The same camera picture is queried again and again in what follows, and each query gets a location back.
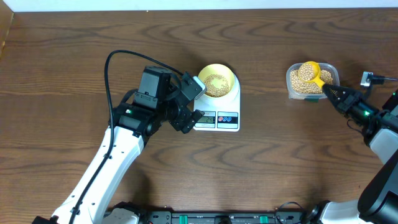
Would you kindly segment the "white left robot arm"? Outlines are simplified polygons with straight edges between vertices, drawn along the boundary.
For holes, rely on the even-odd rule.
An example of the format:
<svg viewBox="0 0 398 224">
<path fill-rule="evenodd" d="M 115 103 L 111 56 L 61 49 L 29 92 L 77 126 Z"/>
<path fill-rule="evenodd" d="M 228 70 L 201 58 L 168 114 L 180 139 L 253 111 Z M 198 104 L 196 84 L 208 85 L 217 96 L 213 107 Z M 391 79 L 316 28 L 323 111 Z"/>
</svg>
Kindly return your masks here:
<svg viewBox="0 0 398 224">
<path fill-rule="evenodd" d="M 37 216 L 34 223 L 139 223 L 141 212 L 126 207 L 106 213 L 126 171 L 163 122 L 188 133 L 204 115 L 187 105 L 204 94 L 205 84 L 188 73 L 172 83 L 174 77 L 166 68 L 144 69 L 139 88 L 113 109 L 101 146 L 75 189 L 50 218 Z"/>
</svg>

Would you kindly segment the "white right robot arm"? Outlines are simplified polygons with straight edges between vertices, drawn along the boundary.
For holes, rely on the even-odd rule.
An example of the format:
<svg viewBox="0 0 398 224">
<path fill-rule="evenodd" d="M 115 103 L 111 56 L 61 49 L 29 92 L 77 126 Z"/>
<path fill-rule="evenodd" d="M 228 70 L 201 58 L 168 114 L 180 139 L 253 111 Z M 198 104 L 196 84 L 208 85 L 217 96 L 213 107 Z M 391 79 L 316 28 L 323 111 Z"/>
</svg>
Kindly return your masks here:
<svg viewBox="0 0 398 224">
<path fill-rule="evenodd" d="M 358 90 L 329 84 L 322 90 L 337 112 L 362 127 L 364 143 L 383 166 L 359 199 L 321 202 L 302 223 L 397 224 L 397 92 L 379 110 Z"/>
</svg>

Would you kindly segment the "yellow measuring scoop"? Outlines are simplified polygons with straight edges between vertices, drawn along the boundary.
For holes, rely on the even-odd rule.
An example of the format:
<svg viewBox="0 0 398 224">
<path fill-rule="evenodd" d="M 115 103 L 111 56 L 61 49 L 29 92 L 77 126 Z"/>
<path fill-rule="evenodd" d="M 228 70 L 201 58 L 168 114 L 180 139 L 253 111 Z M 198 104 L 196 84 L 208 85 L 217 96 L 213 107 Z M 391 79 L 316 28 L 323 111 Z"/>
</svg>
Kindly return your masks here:
<svg viewBox="0 0 398 224">
<path fill-rule="evenodd" d="M 309 61 L 309 62 L 305 62 L 305 63 L 310 63 L 310 64 L 313 65 L 314 71 L 315 71 L 315 76 L 314 76 L 313 80 L 310 80 L 310 81 L 303 81 L 303 80 L 301 80 L 301 81 L 302 81 L 302 82 L 305 82 L 305 83 L 314 83 L 314 84 L 316 84 L 320 89 L 322 89 L 322 88 L 323 88 L 323 85 L 325 84 L 325 82 L 320 78 L 320 77 L 321 77 L 321 74 L 322 74 L 322 71 L 321 71 L 321 69 L 320 69 L 319 64 L 316 63 L 316 62 L 313 62 L 313 61 Z"/>
</svg>

